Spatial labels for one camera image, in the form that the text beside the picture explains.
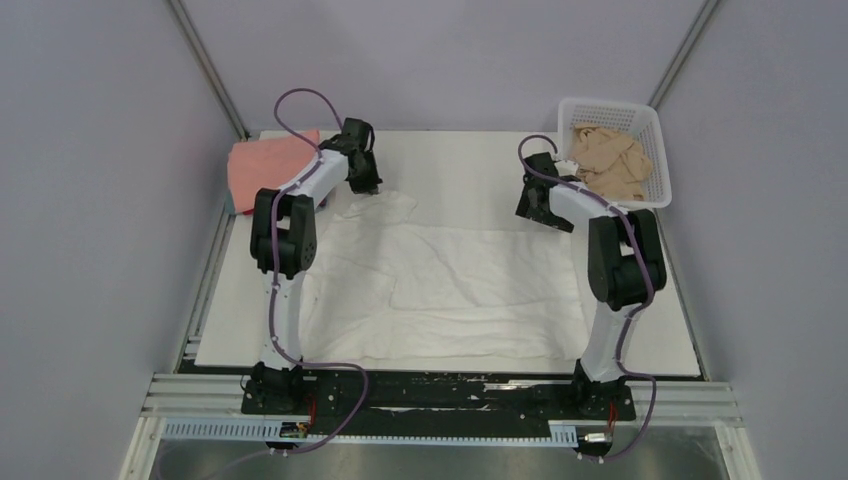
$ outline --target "white plastic basket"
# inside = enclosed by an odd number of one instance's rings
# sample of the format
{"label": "white plastic basket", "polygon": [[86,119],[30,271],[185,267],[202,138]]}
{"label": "white plastic basket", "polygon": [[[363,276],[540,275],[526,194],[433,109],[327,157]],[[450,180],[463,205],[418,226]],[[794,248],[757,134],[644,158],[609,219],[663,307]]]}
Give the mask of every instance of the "white plastic basket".
{"label": "white plastic basket", "polygon": [[630,209],[662,208],[671,203],[671,181],[668,160],[665,157],[660,119],[656,110],[647,105],[609,102],[587,98],[564,98],[559,102],[557,130],[559,149],[563,158],[571,150],[572,129],[580,123],[594,123],[602,127],[626,132],[642,143],[645,155],[654,162],[651,176],[642,182],[645,201],[617,202]]}

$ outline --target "folded white fabric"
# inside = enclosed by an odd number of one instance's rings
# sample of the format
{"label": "folded white fabric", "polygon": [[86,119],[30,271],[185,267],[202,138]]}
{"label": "folded white fabric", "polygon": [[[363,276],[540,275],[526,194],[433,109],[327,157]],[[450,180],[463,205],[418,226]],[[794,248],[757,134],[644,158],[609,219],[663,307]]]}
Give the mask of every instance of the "folded white fabric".
{"label": "folded white fabric", "polygon": [[415,205],[384,192],[330,223],[304,283],[305,356],[579,358],[568,235],[413,225]]}

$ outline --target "beige towel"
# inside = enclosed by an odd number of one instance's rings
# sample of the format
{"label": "beige towel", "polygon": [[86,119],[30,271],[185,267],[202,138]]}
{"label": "beige towel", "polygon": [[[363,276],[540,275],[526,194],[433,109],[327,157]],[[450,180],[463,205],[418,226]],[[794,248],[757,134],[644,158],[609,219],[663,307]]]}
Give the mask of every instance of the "beige towel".
{"label": "beige towel", "polygon": [[580,167],[577,176],[610,200],[644,200],[641,182],[653,169],[642,144],[630,135],[591,123],[574,126],[569,157]]}

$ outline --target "orange fabric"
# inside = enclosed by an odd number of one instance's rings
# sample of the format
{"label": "orange fabric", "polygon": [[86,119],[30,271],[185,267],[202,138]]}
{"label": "orange fabric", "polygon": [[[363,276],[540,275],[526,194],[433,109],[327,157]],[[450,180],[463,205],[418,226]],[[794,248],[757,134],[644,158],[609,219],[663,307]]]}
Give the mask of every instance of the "orange fabric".
{"label": "orange fabric", "polygon": [[[316,144],[319,141],[318,130],[303,135]],[[236,213],[253,208],[260,188],[277,188],[297,177],[313,156],[315,149],[294,136],[233,145],[227,161],[227,183]]]}

